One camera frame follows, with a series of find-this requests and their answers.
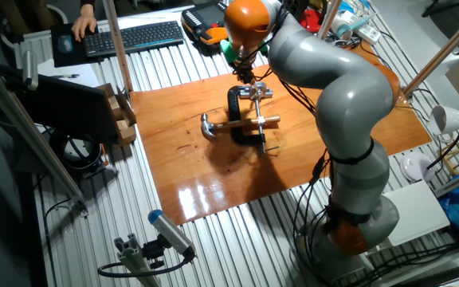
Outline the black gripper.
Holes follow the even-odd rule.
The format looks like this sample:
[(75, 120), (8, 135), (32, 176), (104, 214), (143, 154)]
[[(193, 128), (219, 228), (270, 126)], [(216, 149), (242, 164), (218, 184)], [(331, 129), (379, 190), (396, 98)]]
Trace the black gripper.
[(238, 80), (243, 84), (246, 85), (247, 81), (249, 80), (249, 85), (255, 84), (255, 76), (253, 73), (253, 62), (254, 59), (246, 60), (246, 61), (235, 61), (235, 74), (237, 75)]

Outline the person's bare hand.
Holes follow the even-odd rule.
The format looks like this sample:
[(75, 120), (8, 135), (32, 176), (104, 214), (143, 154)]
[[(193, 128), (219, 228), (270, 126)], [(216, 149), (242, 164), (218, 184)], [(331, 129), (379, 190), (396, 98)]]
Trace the person's bare hand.
[(80, 17), (74, 22), (72, 32), (75, 41), (80, 42), (87, 32), (94, 33), (97, 21), (94, 14), (94, 5), (83, 4), (80, 7)]

